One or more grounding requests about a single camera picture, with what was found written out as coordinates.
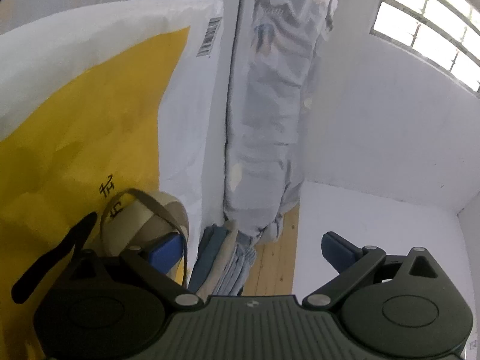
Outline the window with bars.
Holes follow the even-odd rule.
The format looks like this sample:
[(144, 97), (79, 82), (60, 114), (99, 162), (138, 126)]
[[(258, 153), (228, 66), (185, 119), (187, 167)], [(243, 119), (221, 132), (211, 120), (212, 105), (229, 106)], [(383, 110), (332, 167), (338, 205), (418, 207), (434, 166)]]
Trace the window with bars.
[(380, 0), (370, 33), (479, 95), (479, 9), (467, 0)]

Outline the folded light blue jeans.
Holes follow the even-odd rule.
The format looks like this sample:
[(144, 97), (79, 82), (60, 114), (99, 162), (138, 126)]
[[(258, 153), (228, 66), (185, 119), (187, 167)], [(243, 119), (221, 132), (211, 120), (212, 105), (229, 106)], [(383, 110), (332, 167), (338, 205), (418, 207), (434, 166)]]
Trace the folded light blue jeans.
[(249, 244), (237, 242), (233, 256), (221, 274), (213, 294), (219, 296), (237, 296), (247, 282), (251, 268), (256, 261), (256, 250)]

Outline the crumpled blue duvet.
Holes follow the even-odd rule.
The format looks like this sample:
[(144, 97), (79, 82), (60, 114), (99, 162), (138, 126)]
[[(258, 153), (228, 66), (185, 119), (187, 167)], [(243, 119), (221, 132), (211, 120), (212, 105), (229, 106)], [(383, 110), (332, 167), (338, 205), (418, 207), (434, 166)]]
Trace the crumpled blue duvet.
[(224, 215), (274, 242), (299, 202), (320, 49), (338, 0), (240, 0), (227, 99)]

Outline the white yellow plastic mailer bag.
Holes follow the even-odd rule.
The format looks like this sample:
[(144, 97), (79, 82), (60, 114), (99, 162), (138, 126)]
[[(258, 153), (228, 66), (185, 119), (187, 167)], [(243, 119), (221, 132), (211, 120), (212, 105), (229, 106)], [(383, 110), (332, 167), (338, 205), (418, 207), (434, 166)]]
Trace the white yellow plastic mailer bag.
[(33, 313), (11, 288), (91, 212), (108, 226), (130, 188), (176, 203), (193, 262), (221, 48), (221, 0), (109, 2), (1, 36), (1, 357), (40, 359)]

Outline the folded beige garment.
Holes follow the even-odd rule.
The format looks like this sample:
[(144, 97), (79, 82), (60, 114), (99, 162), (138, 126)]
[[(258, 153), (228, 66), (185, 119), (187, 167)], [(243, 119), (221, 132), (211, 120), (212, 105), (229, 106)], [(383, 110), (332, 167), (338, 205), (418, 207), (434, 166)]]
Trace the folded beige garment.
[(237, 238), (239, 231), (237, 230), (236, 223), (234, 221), (227, 221), (222, 226), (229, 230), (227, 237), (225, 238), (218, 255), (214, 261), (214, 264), (211, 268), (210, 274), (200, 287), (200, 289), (195, 292), (202, 300), (207, 300), (209, 296), (214, 295), (213, 291), (219, 282), (221, 274), (224, 272), (227, 263), (233, 256), (234, 248), (237, 243)]

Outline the beige brown sneaker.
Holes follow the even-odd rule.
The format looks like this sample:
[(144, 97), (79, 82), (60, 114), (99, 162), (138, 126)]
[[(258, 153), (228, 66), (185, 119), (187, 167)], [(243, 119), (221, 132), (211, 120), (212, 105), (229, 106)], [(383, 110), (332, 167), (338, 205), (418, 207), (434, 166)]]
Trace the beige brown sneaker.
[(182, 203), (160, 191), (126, 189), (107, 203), (99, 220), (99, 248), (117, 257), (132, 245), (145, 247), (169, 233), (189, 239), (189, 220)]

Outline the wooden bed frame board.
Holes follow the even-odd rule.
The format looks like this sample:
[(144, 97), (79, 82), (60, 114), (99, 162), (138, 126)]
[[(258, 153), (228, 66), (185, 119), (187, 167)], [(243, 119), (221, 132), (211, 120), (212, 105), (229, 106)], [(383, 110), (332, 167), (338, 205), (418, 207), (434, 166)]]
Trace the wooden bed frame board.
[(298, 241), (299, 205), (284, 215), (283, 232), (276, 242), (256, 246), (257, 258), (242, 295), (292, 294)]

